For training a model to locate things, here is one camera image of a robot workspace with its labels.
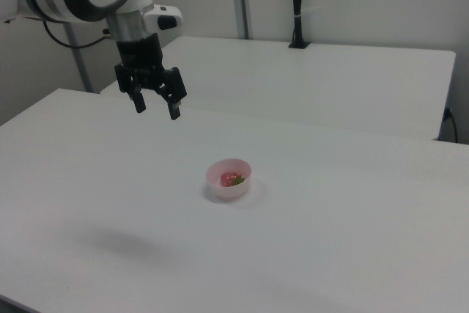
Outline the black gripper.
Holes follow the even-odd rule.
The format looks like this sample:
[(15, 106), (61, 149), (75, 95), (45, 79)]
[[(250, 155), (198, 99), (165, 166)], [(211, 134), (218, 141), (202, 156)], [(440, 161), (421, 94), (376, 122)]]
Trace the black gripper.
[(133, 101), (137, 113), (146, 109), (141, 88), (152, 89), (167, 103), (172, 120), (180, 117), (180, 104), (187, 96), (177, 67), (164, 70), (158, 34), (132, 42), (117, 42), (121, 63), (114, 67), (121, 93)]

